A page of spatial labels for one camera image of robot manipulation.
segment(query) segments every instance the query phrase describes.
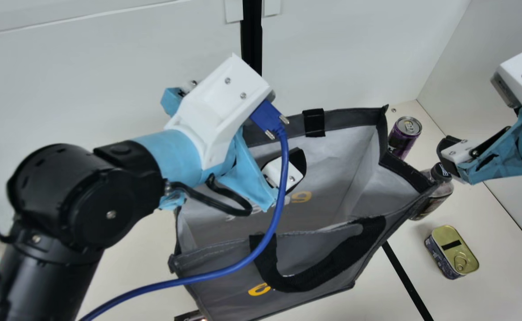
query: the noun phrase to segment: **purple can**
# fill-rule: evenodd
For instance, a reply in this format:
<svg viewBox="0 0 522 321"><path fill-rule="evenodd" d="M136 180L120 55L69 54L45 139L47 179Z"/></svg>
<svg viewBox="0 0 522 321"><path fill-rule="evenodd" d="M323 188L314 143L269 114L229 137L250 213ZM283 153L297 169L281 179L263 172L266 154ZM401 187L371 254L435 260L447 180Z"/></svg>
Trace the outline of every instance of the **purple can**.
<svg viewBox="0 0 522 321"><path fill-rule="evenodd" d="M413 117L402 117L395 122L387 138L387 149L404 160L421 134L421 123Z"/></svg>

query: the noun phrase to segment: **gray tote bag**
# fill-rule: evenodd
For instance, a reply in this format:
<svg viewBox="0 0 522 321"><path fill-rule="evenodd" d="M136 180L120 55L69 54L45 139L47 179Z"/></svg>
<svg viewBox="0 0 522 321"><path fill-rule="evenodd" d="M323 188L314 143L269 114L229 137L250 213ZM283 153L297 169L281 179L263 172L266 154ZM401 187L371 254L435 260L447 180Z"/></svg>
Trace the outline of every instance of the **gray tote bag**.
<svg viewBox="0 0 522 321"><path fill-rule="evenodd" d="M437 183L387 152L386 110L289 117L289 145L304 152L305 177L287 194L277 233L255 264L186 286L208 321L263 319L351 289L375 251L416 213ZM243 135L260 167L280 155L279 143L254 124ZM232 204L206 187L198 191ZM231 217L188 200L176 211L171 270L186 277L236 263L257 246L273 209Z"/></svg>

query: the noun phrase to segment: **black pole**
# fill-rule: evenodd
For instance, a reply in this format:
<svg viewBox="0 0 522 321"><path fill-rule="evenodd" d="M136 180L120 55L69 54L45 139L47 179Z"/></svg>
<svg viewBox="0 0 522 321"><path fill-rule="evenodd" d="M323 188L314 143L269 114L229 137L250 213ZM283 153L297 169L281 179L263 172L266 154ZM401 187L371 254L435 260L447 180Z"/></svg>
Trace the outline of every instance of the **black pole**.
<svg viewBox="0 0 522 321"><path fill-rule="evenodd" d="M263 0L243 0L241 21L241 57L259 75L263 75Z"/></svg>

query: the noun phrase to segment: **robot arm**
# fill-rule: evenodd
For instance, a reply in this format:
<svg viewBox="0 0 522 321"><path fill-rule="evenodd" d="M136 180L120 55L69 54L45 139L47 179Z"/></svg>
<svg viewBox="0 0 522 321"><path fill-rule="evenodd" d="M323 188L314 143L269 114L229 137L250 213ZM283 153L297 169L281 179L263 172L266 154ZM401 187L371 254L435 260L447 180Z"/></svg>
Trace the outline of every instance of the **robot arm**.
<svg viewBox="0 0 522 321"><path fill-rule="evenodd" d="M277 112L270 93L233 56L191 91L166 91L164 107L175 115L163 132L93 152L54 144L29 155L8 182L16 215L0 262L0 321L73 320L104 250L157 207L183 204L179 186L215 177L261 209L273 205L278 188L265 180L240 129L259 109Z"/></svg>
<svg viewBox="0 0 522 321"><path fill-rule="evenodd" d="M448 136L438 148L445 169L472 185L522 175L522 53L501 64L492 82L518 115L516 124L482 143Z"/></svg>

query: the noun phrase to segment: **bag handle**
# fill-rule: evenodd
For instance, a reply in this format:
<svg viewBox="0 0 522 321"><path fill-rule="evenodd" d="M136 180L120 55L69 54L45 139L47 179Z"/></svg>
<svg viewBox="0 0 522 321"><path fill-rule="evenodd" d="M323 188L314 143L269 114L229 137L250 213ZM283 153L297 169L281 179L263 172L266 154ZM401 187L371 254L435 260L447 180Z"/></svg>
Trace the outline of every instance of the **bag handle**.
<svg viewBox="0 0 522 321"><path fill-rule="evenodd" d="M261 278L271 288L281 292L306 292L326 283L346 271L366 254L382 234L384 217L363 218L354 221L362 224L361 234L351 236L341 242L323 260L303 272L293 276L282 276L277 270L277 237L273 235L263 252L255 259L255 266ZM263 235L249 236L249 246L253 251L263 239Z"/></svg>

